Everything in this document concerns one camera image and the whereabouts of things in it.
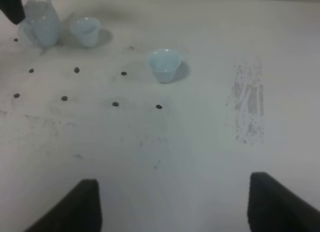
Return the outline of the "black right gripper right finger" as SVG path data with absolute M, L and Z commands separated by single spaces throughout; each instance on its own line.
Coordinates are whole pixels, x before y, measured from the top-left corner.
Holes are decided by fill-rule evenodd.
M 247 220 L 251 232 L 320 230 L 320 211 L 266 172 L 250 175 Z

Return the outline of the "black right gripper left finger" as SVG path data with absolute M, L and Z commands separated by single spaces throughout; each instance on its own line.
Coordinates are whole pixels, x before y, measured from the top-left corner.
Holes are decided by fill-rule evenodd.
M 28 232 L 100 232 L 102 209 L 96 179 L 81 180 L 58 204 L 30 226 Z

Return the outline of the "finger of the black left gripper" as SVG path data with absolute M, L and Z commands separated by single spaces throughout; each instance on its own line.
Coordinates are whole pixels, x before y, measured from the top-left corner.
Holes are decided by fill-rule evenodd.
M 22 0 L 0 0 L 0 10 L 14 25 L 18 25 L 25 19 Z

